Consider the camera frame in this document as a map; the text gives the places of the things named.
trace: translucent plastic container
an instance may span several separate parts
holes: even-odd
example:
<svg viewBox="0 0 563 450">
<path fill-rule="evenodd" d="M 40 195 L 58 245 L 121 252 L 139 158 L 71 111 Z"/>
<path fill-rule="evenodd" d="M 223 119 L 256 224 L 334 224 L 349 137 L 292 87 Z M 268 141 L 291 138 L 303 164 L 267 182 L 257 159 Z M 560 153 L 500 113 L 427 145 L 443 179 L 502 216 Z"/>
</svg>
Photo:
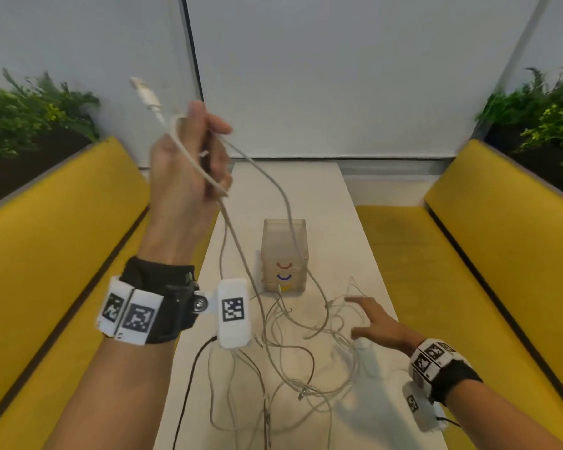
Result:
<svg viewBox="0 0 563 450">
<path fill-rule="evenodd" d="M 293 219 L 292 225 L 300 255 L 294 247 L 288 220 L 265 220 L 261 260 L 263 286 L 269 292 L 277 292 L 278 285 L 282 292 L 303 292 L 307 284 L 307 222 L 304 219 Z"/>
</svg>

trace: planter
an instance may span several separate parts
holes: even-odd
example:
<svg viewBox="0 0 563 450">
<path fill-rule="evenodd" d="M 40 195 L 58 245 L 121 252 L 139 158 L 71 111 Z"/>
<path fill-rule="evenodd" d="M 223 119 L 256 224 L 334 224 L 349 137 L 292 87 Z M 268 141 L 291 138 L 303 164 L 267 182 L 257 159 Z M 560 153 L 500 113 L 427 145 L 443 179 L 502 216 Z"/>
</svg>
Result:
<svg viewBox="0 0 563 450">
<path fill-rule="evenodd" d="M 555 188 L 563 191 L 563 148 L 545 145 L 514 153 L 523 143 L 523 127 L 500 127 L 493 125 L 484 141 L 498 151 L 513 158 L 521 166 L 538 175 Z"/>
<path fill-rule="evenodd" d="M 38 148 L 12 158 L 0 158 L 0 199 L 87 146 L 90 141 L 68 129 L 54 127 L 34 142 Z"/>
</svg>

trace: hand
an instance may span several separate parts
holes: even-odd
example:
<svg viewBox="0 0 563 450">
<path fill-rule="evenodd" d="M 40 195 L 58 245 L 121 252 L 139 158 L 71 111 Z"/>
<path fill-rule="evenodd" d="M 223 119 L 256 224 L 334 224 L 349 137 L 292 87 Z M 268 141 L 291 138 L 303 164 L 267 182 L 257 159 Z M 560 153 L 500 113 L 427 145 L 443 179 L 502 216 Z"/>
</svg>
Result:
<svg viewBox="0 0 563 450">
<path fill-rule="evenodd" d="M 371 321 L 369 327 L 354 327 L 351 338 L 367 338 L 385 348 L 400 350 L 409 357 L 425 338 L 416 331 L 391 318 L 371 297 L 348 296 L 347 302 L 356 303 Z"/>
<path fill-rule="evenodd" d="M 198 164 L 209 131 L 229 134 L 232 128 L 208 113 L 203 102 L 192 101 L 178 135 Z M 227 172 L 225 147 L 216 136 L 210 136 L 208 150 L 210 175 L 228 190 L 232 176 Z M 171 137 L 162 136 L 150 153 L 150 220 L 137 256 L 157 263 L 191 264 L 196 243 L 217 211 L 217 197 L 216 189 L 190 164 Z"/>
</svg>

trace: table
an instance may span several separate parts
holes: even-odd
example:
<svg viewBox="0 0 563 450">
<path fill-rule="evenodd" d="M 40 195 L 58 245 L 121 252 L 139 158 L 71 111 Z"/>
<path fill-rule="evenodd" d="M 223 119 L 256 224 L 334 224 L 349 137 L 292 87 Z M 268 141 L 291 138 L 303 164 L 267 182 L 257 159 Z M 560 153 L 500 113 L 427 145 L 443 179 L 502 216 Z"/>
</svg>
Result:
<svg viewBox="0 0 563 450">
<path fill-rule="evenodd" d="M 392 316 L 394 308 L 383 284 L 367 238 L 361 227 L 351 197 L 338 165 L 334 162 L 260 162 L 284 188 L 292 205 L 293 218 L 307 222 L 309 267 L 321 283 L 328 298 L 343 295 L 353 276 L 360 289 L 377 301 Z M 260 286 L 260 260 L 263 221 L 266 218 L 285 218 L 282 197 L 273 184 L 247 162 L 235 164 L 234 184 L 226 200 L 232 224 L 242 249 Z M 218 260 L 225 223 L 217 219 L 205 262 L 200 273 L 200 287 L 211 291 L 219 282 Z M 225 278 L 247 278 L 240 256 L 231 237 L 223 256 Z M 272 296 L 263 297 L 265 310 L 274 303 Z M 325 311 L 316 286 L 310 279 L 300 297 L 286 299 L 295 319 L 308 325 L 323 322 Z M 346 328 L 360 325 L 361 318 L 352 310 L 343 310 Z M 261 314 L 256 300 L 250 302 L 253 330 L 260 335 Z M 330 335 L 320 334 L 305 341 L 307 330 L 280 319 L 285 344 L 302 344 L 315 355 L 316 369 L 313 384 L 333 389 L 347 378 L 348 364 Z M 155 449 L 171 449 L 179 420 L 191 364 L 200 346 L 215 335 L 215 316 L 199 316 L 194 328 L 181 335 L 173 361 L 173 374 L 165 404 Z M 262 412 L 262 392 L 255 373 L 244 363 L 235 363 L 235 373 L 227 400 L 227 386 L 234 366 L 232 355 L 216 343 L 211 344 L 211 373 L 214 386 L 214 421 L 221 427 L 231 427 L 229 404 L 236 410 L 237 424 L 248 429 L 237 432 L 240 450 L 247 448 L 253 426 Z M 332 402 L 331 448 L 350 449 L 420 449 L 444 450 L 446 445 L 440 431 L 422 433 L 402 395 L 408 382 L 408 358 L 397 351 L 366 344 L 360 350 L 361 370 L 353 379 L 352 389 L 343 399 Z M 254 341 L 245 349 L 262 371 L 265 386 L 271 394 L 280 378 L 271 367 L 265 350 Z M 210 388 L 207 376 L 208 350 L 203 352 L 196 366 L 184 421 L 177 442 L 178 449 L 233 449 L 234 433 L 217 431 L 209 423 Z M 306 380 L 311 362 L 306 352 L 284 349 L 283 366 L 288 376 Z M 290 431 L 278 432 L 296 423 L 311 407 L 306 400 L 298 401 L 297 394 L 287 386 L 281 387 L 271 407 L 272 447 L 278 449 L 320 450 L 327 447 L 330 414 L 314 412 L 304 423 Z M 251 449 L 263 448 L 262 425 Z"/>
</svg>

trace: yellow backrest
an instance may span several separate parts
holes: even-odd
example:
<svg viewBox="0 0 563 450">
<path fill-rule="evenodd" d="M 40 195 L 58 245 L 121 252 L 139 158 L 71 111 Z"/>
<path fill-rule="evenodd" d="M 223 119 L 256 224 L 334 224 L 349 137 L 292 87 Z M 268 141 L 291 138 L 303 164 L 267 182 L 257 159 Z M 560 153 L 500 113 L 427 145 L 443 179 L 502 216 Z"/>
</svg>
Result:
<svg viewBox="0 0 563 450">
<path fill-rule="evenodd" d="M 563 384 L 563 196 L 472 140 L 426 201 Z"/>
<path fill-rule="evenodd" d="M 0 207 L 0 399 L 147 204 L 109 138 Z"/>
</svg>

